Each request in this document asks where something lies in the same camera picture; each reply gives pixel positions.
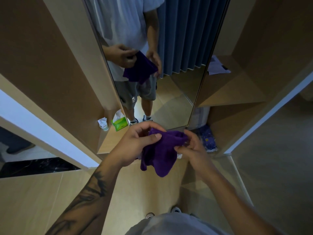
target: person's left hand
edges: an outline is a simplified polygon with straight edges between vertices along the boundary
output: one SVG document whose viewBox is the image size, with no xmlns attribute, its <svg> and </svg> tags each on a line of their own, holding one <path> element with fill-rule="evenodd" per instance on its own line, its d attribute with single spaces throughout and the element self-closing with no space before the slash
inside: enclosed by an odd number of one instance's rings
<svg viewBox="0 0 313 235">
<path fill-rule="evenodd" d="M 161 139 L 162 135 L 160 133 L 148 136 L 148 132 L 151 128 L 166 132 L 162 126 L 153 121 L 144 121 L 132 125 L 110 152 L 122 167 L 128 166 L 135 161 L 136 157 L 140 155 L 145 146 L 156 143 Z"/>
<path fill-rule="evenodd" d="M 162 73 L 162 61 L 160 59 L 159 54 L 157 53 L 156 50 L 149 49 L 146 54 L 146 57 L 150 59 L 157 66 L 158 71 L 154 74 L 154 77 L 158 78 L 160 74 Z"/>
</svg>

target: purple towel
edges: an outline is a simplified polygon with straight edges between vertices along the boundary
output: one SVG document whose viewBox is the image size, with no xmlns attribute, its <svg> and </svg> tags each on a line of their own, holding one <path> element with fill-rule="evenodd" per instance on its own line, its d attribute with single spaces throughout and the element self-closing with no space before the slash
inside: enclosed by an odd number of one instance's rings
<svg viewBox="0 0 313 235">
<path fill-rule="evenodd" d="M 177 159 L 174 147 L 184 145 L 188 136 L 179 131 L 162 132 L 155 128 L 151 128 L 149 135 L 156 133 L 162 134 L 162 138 L 143 148 L 140 168 L 145 171 L 147 166 L 152 165 L 159 177 L 165 177 Z"/>
<path fill-rule="evenodd" d="M 137 81 L 139 84 L 143 84 L 151 74 L 158 71 L 158 68 L 141 51 L 136 53 L 136 57 L 135 65 L 132 68 L 125 68 L 123 77 L 128 78 L 129 81 Z"/>
</svg>

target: blue curtain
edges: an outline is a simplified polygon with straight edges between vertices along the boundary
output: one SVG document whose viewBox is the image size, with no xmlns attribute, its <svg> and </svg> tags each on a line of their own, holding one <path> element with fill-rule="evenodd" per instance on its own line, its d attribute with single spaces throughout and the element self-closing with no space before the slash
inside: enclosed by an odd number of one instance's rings
<svg viewBox="0 0 313 235">
<path fill-rule="evenodd" d="M 206 65 L 227 0 L 165 0 L 158 8 L 163 73 Z"/>
</svg>

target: hand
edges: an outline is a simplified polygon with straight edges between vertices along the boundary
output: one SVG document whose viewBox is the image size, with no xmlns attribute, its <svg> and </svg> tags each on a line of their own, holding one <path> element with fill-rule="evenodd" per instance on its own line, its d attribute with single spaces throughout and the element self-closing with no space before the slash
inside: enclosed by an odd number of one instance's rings
<svg viewBox="0 0 313 235">
<path fill-rule="evenodd" d="M 208 170 L 215 170 L 216 168 L 205 151 L 198 136 L 187 129 L 184 130 L 184 133 L 190 140 L 189 146 L 176 146 L 174 149 L 176 152 L 187 156 L 196 173 L 203 178 L 203 174 L 205 172 Z"/>
<path fill-rule="evenodd" d="M 122 68 L 131 68 L 137 60 L 138 50 L 126 47 L 123 44 L 116 44 L 110 47 L 102 46 L 105 58 Z"/>
<path fill-rule="evenodd" d="M 154 74 L 154 76 L 159 77 L 160 74 L 162 73 L 162 62 L 161 62 L 159 54 L 157 53 L 156 50 L 149 49 L 146 54 L 146 57 L 150 59 L 157 66 L 158 71 Z"/>
<path fill-rule="evenodd" d="M 144 121 L 132 125 L 110 154 L 114 155 L 121 166 L 130 165 L 140 155 L 145 146 L 154 144 L 161 139 L 162 135 L 160 133 L 148 136 L 151 128 L 166 132 L 162 126 L 153 121 Z"/>
</svg>

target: black arm tattoo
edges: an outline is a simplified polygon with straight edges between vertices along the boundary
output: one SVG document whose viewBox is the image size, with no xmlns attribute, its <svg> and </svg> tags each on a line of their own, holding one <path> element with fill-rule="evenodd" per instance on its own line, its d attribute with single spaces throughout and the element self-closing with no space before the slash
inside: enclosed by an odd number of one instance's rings
<svg viewBox="0 0 313 235">
<path fill-rule="evenodd" d="M 73 229 L 73 226 L 82 226 L 80 231 L 76 234 L 81 234 L 84 232 L 88 226 L 99 217 L 99 214 L 96 214 L 87 221 L 76 221 L 76 220 L 67 220 L 63 217 L 76 209 L 82 208 L 84 206 L 90 206 L 100 198 L 104 197 L 107 194 L 106 182 L 103 180 L 101 172 L 95 171 L 87 184 L 81 190 L 81 192 L 76 196 L 72 203 L 65 209 L 60 218 L 52 225 L 48 230 L 46 235 L 57 235 L 64 232 L 70 232 Z"/>
</svg>

